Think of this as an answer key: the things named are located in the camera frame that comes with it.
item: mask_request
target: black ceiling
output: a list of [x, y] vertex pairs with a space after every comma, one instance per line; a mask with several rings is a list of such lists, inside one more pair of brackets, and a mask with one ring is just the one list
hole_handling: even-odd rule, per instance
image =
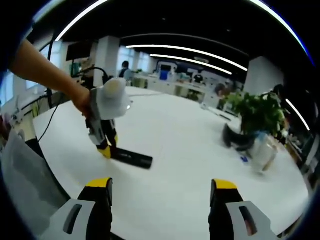
[[[59, 34], [94, 2], [66, 0], [37, 24], [33, 35], [37, 36], [44, 29], [55, 29]], [[268, 4], [297, 32], [317, 64], [319, 56], [315, 53], [315, 42], [319, 37], [310, 29], [316, 29], [318, 5], [281, 2], [269, 0]], [[249, 60], [265, 56], [281, 68], [292, 83], [301, 78], [310, 80], [307, 75], [313, 70], [306, 53], [293, 36], [267, 12], [247, 0], [109, 0], [77, 22], [63, 40], [97, 40], [107, 35], [122, 38], [121, 44], [126, 46], [159, 44], [201, 50], [244, 67], [248, 66]], [[168, 49], [143, 51], [195, 57], [185, 51]], [[237, 67], [214, 58], [204, 58], [209, 59], [212, 65], [231, 71], [234, 76], [243, 77], [244, 71]]]

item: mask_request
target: hand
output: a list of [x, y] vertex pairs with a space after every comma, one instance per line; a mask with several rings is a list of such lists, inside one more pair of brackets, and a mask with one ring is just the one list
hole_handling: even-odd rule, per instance
[[71, 100], [74, 106], [82, 112], [82, 115], [89, 119], [92, 116], [90, 106], [90, 91], [85, 87], [78, 85], [72, 93]]

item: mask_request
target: window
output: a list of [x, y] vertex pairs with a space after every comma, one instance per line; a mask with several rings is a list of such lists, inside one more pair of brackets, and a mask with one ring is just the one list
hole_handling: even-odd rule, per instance
[[118, 53], [118, 61], [116, 63], [116, 70], [120, 71], [122, 69], [122, 63], [124, 61], [129, 62], [129, 68], [132, 68], [134, 64], [135, 50], [132, 48], [126, 48], [121, 46]]
[[[61, 67], [61, 46], [62, 41], [55, 41], [51, 51], [50, 62], [53, 63], [53, 65], [55, 65], [57, 68]], [[45, 58], [48, 58], [49, 48], [50, 46], [48, 45], [40, 52]], [[30, 89], [36, 85], [38, 85], [38, 83], [26, 81], [26, 89]]]
[[0, 100], [1, 105], [10, 101], [14, 97], [14, 74], [10, 71], [3, 77], [0, 85]]
[[149, 54], [140, 52], [138, 69], [142, 69], [143, 72], [148, 72], [149, 62], [150, 62]]

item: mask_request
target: green leaves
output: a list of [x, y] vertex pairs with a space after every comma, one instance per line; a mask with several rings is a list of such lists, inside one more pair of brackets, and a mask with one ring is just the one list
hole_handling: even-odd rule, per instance
[[283, 109], [274, 93], [250, 95], [231, 94], [224, 101], [232, 105], [232, 110], [242, 118], [241, 130], [245, 134], [258, 131], [276, 135], [285, 126]]

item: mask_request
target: white table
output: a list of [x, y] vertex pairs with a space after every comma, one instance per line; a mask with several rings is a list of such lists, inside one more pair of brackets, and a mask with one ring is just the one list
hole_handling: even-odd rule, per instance
[[[129, 95], [157, 94], [127, 87]], [[71, 102], [59, 106], [40, 142], [62, 187], [77, 198], [92, 179], [113, 178], [112, 232], [128, 240], [210, 239], [211, 180], [234, 182], [271, 220], [278, 235], [303, 213], [308, 190], [286, 151], [265, 175], [255, 174], [221, 141], [226, 119], [167, 94], [133, 97], [116, 120], [119, 147], [153, 157], [150, 170], [105, 159], [91, 143], [85, 119]], [[34, 120], [44, 132], [54, 109]]]

